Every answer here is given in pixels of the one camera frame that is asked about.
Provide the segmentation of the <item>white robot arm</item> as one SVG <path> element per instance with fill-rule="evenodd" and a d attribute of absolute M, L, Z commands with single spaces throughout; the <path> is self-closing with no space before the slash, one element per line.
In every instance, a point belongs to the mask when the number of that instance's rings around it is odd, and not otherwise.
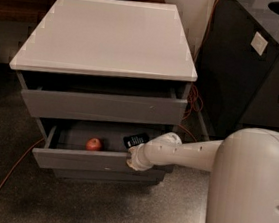
<path fill-rule="evenodd" d="M 192 144 L 170 132 L 129 152 L 136 171 L 170 164 L 207 171 L 205 223 L 279 223 L 279 132 L 248 128 Z"/>

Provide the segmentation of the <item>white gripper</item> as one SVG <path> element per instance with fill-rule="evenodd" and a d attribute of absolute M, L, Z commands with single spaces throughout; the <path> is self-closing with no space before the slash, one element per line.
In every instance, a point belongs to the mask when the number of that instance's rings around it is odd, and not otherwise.
<path fill-rule="evenodd" d="M 153 168 L 153 162 L 150 156 L 153 154 L 152 146 L 146 143 L 132 146 L 128 149 L 131 154 L 127 160 L 127 165 L 136 171 L 147 171 Z"/>

